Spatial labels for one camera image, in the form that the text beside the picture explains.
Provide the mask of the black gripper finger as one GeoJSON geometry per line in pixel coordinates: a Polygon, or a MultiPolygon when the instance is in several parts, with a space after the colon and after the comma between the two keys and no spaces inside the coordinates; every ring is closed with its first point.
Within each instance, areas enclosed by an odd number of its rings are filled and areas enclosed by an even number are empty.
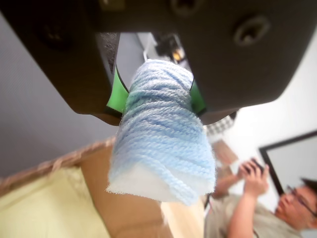
{"type": "Polygon", "coordinates": [[[173,12],[204,124],[278,98],[317,24],[314,0],[175,0],[173,12]]]}

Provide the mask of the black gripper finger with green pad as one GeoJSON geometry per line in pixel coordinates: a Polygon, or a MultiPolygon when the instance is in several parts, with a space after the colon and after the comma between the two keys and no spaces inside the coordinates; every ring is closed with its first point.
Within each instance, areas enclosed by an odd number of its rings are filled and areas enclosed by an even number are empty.
{"type": "Polygon", "coordinates": [[[110,104],[120,34],[98,32],[91,17],[104,0],[3,0],[0,11],[70,108],[118,125],[110,104]]]}

